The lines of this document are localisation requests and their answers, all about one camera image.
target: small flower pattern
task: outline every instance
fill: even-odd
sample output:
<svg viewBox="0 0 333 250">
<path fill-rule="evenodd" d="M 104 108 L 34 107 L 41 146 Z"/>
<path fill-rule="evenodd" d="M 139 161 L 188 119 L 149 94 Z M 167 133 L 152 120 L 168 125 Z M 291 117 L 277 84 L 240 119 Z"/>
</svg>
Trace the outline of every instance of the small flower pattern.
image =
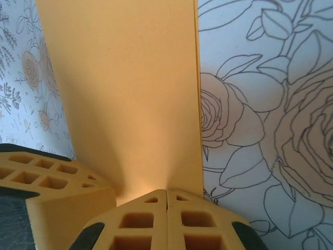
<svg viewBox="0 0 333 250">
<path fill-rule="evenodd" d="M 0 141 L 74 157 L 34 0 L 0 2 Z"/>
</svg>

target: line drawing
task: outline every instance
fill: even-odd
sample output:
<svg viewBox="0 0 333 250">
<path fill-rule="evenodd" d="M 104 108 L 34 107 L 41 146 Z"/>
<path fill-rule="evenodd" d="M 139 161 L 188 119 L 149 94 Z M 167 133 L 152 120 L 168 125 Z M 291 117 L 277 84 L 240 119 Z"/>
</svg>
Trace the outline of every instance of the line drawing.
<svg viewBox="0 0 333 250">
<path fill-rule="evenodd" d="M 332 26 L 332 1 L 199 6 L 204 197 L 251 214 L 264 241 L 276 236 L 269 249 L 281 249 L 280 237 L 293 249 L 333 249 Z M 209 61 L 205 53 L 223 56 L 226 47 L 208 37 L 231 29 L 243 48 Z M 239 208 L 237 197 L 252 190 L 256 200 L 244 202 L 264 212 Z"/>
</svg>

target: floral wallpaper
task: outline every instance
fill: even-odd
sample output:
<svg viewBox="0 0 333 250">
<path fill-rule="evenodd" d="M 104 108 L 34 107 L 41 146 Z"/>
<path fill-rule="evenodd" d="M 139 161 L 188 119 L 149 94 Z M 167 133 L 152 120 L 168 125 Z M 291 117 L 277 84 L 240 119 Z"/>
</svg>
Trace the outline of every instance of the floral wallpaper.
<svg viewBox="0 0 333 250">
<path fill-rule="evenodd" d="M 0 142 L 74 157 L 33 0 L 0 1 Z"/>
<path fill-rule="evenodd" d="M 333 249 L 333 2 L 198 0 L 205 198 Z M 0 142 L 74 157 L 33 0 L 0 1 Z"/>
<path fill-rule="evenodd" d="M 205 198 L 333 249 L 333 1 L 198 2 Z"/>
</svg>

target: black rubber pad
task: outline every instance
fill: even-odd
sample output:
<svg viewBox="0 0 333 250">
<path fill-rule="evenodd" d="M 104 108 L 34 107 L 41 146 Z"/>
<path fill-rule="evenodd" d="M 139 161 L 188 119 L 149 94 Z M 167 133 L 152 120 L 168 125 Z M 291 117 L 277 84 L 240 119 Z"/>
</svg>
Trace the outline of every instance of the black rubber pad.
<svg viewBox="0 0 333 250">
<path fill-rule="evenodd" d="M 246 250 L 268 250 L 262 239 L 248 225 L 233 222 L 233 227 Z"/>
<path fill-rule="evenodd" d="M 64 157 L 61 155 L 55 155 L 55 154 L 51 154 L 48 152 L 39 151 L 39 150 L 35 150 L 32 148 L 22 147 L 22 146 L 18 146 L 15 144 L 9 144 L 9 143 L 0 144 L 0 152 L 28 152 L 28 153 L 42 155 L 42 156 L 46 156 L 46 157 L 57 159 L 57 160 L 72 161 L 70 158 L 67 158 L 67 157 Z"/>
<path fill-rule="evenodd" d="M 69 250 L 92 250 L 104 226 L 104 223 L 98 222 L 83 229 Z"/>
<path fill-rule="evenodd" d="M 0 186 L 0 249 L 35 250 L 25 200 L 39 193 Z"/>
</svg>

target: honeycomb grid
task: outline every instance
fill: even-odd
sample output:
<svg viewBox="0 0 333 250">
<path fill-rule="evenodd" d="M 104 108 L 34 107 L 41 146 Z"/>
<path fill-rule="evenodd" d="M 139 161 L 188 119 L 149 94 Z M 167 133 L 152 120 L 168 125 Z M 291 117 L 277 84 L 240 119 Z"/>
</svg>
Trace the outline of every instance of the honeycomb grid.
<svg viewBox="0 0 333 250">
<path fill-rule="evenodd" d="M 168 246 L 176 250 L 245 250 L 232 227 L 248 222 L 211 202 L 168 190 Z"/>
<path fill-rule="evenodd" d="M 91 220 L 85 228 L 105 225 L 92 249 L 167 250 L 166 194 L 166 190 L 153 191 Z M 70 250 L 80 250 L 80 244 L 79 236 Z"/>
<path fill-rule="evenodd" d="M 87 167 L 23 151 L 0 153 L 0 188 L 38 194 L 25 201 L 38 249 L 68 249 L 91 218 L 116 207 L 110 183 Z"/>
</svg>

